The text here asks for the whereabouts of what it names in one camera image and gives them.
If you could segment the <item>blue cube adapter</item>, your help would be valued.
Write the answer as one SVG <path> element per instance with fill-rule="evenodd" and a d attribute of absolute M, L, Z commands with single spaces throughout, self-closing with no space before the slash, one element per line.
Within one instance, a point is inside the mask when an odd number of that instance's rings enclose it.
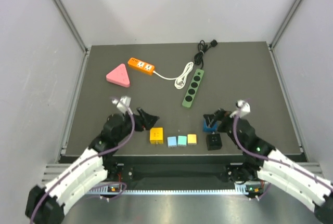
<path fill-rule="evenodd" d="M 203 120 L 203 132 L 204 133 L 214 133 L 217 132 L 217 122 L 215 122 L 212 126 L 208 126 L 206 120 Z"/>

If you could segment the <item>yellow cube adapter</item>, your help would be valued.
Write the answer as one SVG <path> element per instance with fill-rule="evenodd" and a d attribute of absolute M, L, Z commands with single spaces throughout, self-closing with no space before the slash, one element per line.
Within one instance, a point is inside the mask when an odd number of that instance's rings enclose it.
<path fill-rule="evenodd" d="M 151 144 L 163 144 L 163 128 L 162 127 L 154 127 L 150 130 L 149 133 L 149 142 Z"/>

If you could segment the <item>black cube adapter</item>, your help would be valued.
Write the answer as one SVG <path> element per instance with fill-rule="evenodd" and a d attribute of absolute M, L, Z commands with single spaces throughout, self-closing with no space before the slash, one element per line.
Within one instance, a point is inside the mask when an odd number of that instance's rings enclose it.
<path fill-rule="evenodd" d="M 219 150 L 222 148 L 222 140 L 220 134 L 208 134 L 206 136 L 206 145 L 209 151 Z"/>

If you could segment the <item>yellow small plug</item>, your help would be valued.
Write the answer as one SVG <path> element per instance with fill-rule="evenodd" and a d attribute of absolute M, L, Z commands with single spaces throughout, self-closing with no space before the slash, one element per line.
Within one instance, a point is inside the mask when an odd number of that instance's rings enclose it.
<path fill-rule="evenodd" d="M 196 134 L 188 134 L 187 135 L 187 144 L 188 145 L 196 145 L 197 144 L 197 135 Z"/>

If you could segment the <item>green power strip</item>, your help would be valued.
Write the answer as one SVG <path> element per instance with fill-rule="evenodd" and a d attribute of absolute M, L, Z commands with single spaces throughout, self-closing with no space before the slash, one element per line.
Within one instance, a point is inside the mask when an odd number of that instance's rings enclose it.
<path fill-rule="evenodd" d="M 183 107 L 190 108 L 192 106 L 195 95 L 196 95 L 199 85 L 202 81 L 203 75 L 204 75 L 204 70 L 202 70 L 202 69 L 197 69 L 194 72 L 194 75 L 192 77 L 192 80 L 189 84 L 189 87 L 186 91 L 185 97 L 182 102 Z"/>

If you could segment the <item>light blue small plug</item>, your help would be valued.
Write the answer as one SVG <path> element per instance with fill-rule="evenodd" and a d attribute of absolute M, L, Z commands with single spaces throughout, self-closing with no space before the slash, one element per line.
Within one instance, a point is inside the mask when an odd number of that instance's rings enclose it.
<path fill-rule="evenodd" d="M 167 137 L 168 148 L 177 147 L 177 138 L 175 136 Z"/>

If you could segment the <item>teal small plug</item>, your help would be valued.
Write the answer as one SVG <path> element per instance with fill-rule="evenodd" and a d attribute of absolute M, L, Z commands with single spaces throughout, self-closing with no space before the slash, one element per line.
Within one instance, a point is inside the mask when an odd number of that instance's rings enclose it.
<path fill-rule="evenodd" d="M 187 136 L 178 136 L 177 137 L 177 145 L 179 147 L 187 146 Z"/>

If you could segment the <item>pink triangular socket board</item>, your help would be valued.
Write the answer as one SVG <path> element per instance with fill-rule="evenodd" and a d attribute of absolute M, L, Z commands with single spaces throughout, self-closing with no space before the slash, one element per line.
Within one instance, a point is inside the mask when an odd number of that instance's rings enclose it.
<path fill-rule="evenodd" d="M 124 63 L 118 65 L 115 69 L 106 75 L 106 81 L 128 88 L 130 86 L 130 78 Z"/>

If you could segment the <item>orange power strip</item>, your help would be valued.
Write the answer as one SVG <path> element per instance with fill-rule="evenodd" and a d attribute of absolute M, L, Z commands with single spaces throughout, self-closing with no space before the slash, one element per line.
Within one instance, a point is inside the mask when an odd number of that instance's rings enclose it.
<path fill-rule="evenodd" d="M 150 64 L 150 63 L 146 63 L 144 61 L 141 61 L 137 58 L 130 58 L 127 62 L 128 66 L 134 70 L 140 71 L 144 74 L 147 75 L 153 75 L 153 72 L 155 71 L 155 66 Z"/>

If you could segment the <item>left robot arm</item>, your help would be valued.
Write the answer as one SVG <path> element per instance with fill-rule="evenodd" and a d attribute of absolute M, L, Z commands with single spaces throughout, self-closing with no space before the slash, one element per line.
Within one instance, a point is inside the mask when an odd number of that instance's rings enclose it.
<path fill-rule="evenodd" d="M 44 186 L 34 186 L 28 195 L 25 215 L 31 223 L 62 223 L 69 210 L 89 190 L 104 180 L 114 180 L 118 168 L 105 163 L 128 143 L 136 131 L 151 130 L 158 116 L 137 108 L 110 115 L 101 133 L 59 176 Z"/>

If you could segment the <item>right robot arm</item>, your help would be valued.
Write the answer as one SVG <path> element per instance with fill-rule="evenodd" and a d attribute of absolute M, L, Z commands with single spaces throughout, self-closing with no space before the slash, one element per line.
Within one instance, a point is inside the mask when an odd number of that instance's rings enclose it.
<path fill-rule="evenodd" d="M 263 180 L 304 204 L 321 223 L 332 223 L 332 182 L 310 172 L 260 138 L 243 118 L 250 111 L 218 109 L 203 116 L 207 126 L 217 124 L 216 131 L 226 133 L 242 151 L 247 162 L 243 175 L 249 180 Z"/>

